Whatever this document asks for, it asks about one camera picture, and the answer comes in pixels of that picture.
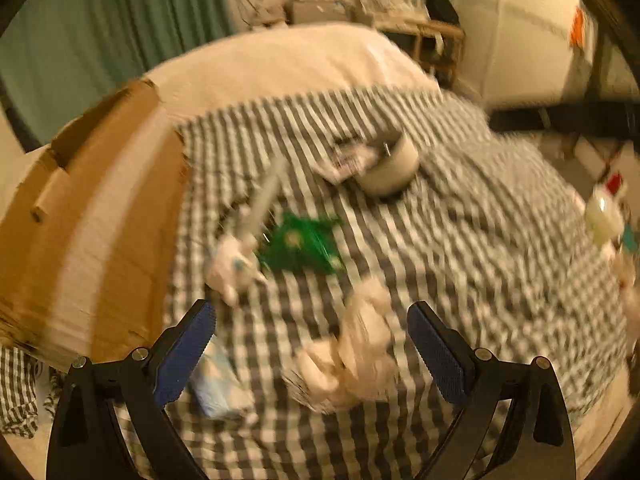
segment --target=white bottle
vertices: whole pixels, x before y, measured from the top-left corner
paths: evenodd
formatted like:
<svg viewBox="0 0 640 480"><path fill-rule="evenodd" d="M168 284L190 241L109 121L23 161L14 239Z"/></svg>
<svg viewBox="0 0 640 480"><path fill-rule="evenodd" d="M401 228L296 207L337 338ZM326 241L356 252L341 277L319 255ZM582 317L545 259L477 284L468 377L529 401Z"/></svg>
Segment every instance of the white bottle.
<svg viewBox="0 0 640 480"><path fill-rule="evenodd" d="M602 185L593 189L587 202L584 219L593 232L593 241L598 247L622 236L625 231L625 220L620 206L609 190Z"/></svg>

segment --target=bed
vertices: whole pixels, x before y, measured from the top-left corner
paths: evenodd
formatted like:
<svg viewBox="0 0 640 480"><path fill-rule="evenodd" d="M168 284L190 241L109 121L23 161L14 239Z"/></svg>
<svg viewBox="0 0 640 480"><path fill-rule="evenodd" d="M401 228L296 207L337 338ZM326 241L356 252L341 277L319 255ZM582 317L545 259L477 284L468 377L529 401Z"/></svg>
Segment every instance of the bed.
<svg viewBox="0 0 640 480"><path fill-rule="evenodd" d="M268 274L241 306L217 306L216 333L255 409L212 422L189 389L167 413L210 478L409 478L454 413L404 332L407 307L427 300L471 346L505 360L554 363L584 478L628 413L625 319L607 262L584 232L572 190L525 140L498 138L484 113L437 83L383 36L353 25L242 35L196 49L148 74L180 128L193 171L177 233L165 323L204 296L219 211L259 181L274 153L292 171L278 208L335 212L346 271ZM397 201L319 182L311 160L349 134L400 124L422 169ZM342 297L366 274L392 293L397 395L321 415L287 395L292 353L338 326ZM504 421L498 409L482 460ZM125 410L123 434L148 464ZM36 439L46 442L44 425ZM8 438L18 456L16 439Z"/></svg>

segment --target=blue gripper pad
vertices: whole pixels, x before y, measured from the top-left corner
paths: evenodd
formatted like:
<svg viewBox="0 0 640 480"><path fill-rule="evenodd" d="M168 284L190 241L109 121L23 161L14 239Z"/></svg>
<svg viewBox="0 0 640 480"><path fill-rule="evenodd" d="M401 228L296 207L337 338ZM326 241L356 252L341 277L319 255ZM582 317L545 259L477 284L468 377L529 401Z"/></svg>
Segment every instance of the blue gripper pad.
<svg viewBox="0 0 640 480"><path fill-rule="evenodd" d="M469 345L424 301L409 307L406 320L407 332L444 399L451 404L466 404L475 376Z"/></svg>
<svg viewBox="0 0 640 480"><path fill-rule="evenodd" d="M199 300L177 326L166 329L152 348L150 374L159 408L180 397L193 369L216 329L215 310Z"/></svg>

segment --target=white fabric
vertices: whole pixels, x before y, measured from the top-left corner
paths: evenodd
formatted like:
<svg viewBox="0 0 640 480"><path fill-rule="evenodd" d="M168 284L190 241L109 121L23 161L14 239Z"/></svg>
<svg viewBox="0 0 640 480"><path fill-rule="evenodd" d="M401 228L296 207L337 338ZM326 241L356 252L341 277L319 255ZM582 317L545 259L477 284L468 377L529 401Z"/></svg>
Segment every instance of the white fabric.
<svg viewBox="0 0 640 480"><path fill-rule="evenodd" d="M177 122L245 101L306 92L378 84L440 91L385 36L342 23L240 34L169 60L147 77Z"/></svg>

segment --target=screw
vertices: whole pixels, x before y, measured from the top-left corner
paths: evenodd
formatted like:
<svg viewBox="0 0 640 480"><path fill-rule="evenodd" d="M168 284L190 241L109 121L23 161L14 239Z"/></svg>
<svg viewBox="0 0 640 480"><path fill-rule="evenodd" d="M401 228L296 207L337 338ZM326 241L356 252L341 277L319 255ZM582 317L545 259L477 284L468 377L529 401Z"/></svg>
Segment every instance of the screw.
<svg viewBox="0 0 640 480"><path fill-rule="evenodd" d="M149 356L149 350L144 347L136 348L132 353L131 357L134 361L144 361Z"/></svg>
<svg viewBox="0 0 640 480"><path fill-rule="evenodd" d="M551 367L551 363L546 357L536 357L536 364L543 370L548 370Z"/></svg>
<svg viewBox="0 0 640 480"><path fill-rule="evenodd" d="M86 364L86 357L80 356L72 363L73 368L82 368Z"/></svg>
<svg viewBox="0 0 640 480"><path fill-rule="evenodd" d="M476 348L476 357L481 361L490 361L494 356L491 352L489 352L486 348Z"/></svg>

